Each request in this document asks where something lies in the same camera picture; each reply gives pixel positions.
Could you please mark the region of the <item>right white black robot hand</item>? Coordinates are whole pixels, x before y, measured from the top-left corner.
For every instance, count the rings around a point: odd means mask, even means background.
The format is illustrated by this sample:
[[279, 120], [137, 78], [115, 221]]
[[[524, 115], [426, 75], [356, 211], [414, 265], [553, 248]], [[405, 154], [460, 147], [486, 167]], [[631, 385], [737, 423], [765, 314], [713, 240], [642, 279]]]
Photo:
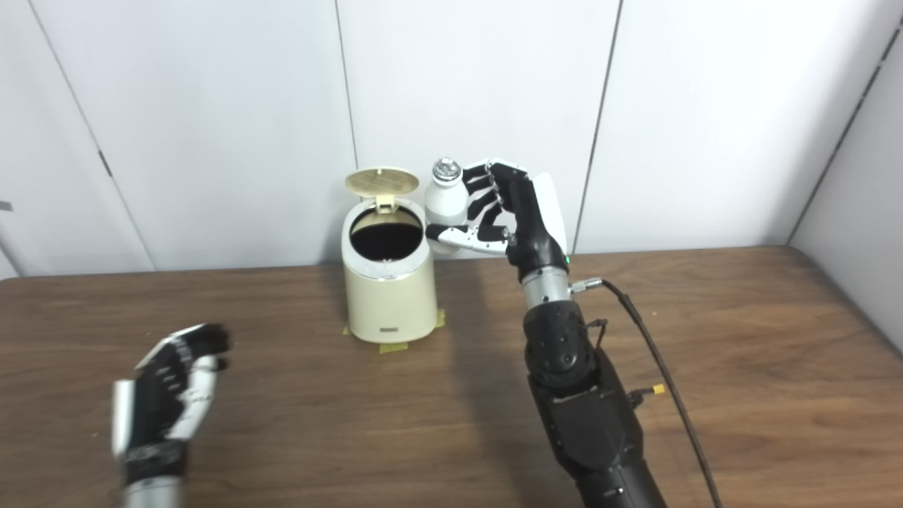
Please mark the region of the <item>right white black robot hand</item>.
[[461, 168], [451, 201], [464, 222], [429, 219], [426, 240], [437, 245], [505, 256], [519, 281], [539, 270], [569, 273], [569, 257], [554, 182], [548, 173], [530, 176], [519, 165], [486, 159]]

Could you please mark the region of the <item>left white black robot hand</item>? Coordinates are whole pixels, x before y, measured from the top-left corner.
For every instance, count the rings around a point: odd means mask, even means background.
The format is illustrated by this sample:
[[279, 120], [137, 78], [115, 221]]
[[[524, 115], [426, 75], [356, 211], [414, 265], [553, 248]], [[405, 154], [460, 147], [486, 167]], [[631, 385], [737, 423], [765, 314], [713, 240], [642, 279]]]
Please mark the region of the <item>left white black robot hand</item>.
[[190, 442], [215, 399], [229, 349], [225, 326], [190, 326], [158, 341], [138, 361], [133, 378], [114, 383], [111, 448], [126, 488], [184, 479]]

